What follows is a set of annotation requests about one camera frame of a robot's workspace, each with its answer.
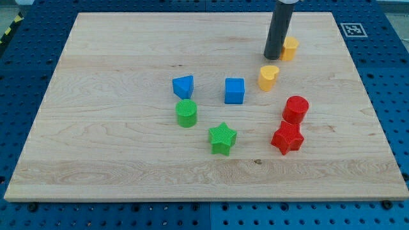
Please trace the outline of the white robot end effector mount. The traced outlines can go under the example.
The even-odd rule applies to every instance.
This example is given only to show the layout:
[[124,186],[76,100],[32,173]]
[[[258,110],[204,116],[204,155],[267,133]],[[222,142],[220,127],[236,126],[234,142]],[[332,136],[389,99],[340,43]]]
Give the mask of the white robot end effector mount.
[[278,1],[281,2],[282,4],[296,4],[300,0],[278,0]]

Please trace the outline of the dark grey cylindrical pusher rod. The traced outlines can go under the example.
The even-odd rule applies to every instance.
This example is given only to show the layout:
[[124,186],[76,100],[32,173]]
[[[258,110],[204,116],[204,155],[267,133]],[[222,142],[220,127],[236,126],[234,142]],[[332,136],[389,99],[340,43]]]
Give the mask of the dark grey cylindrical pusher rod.
[[264,56],[267,59],[279,59],[282,45],[288,32],[289,23],[291,22],[292,13],[293,4],[282,4],[276,1],[265,44]]

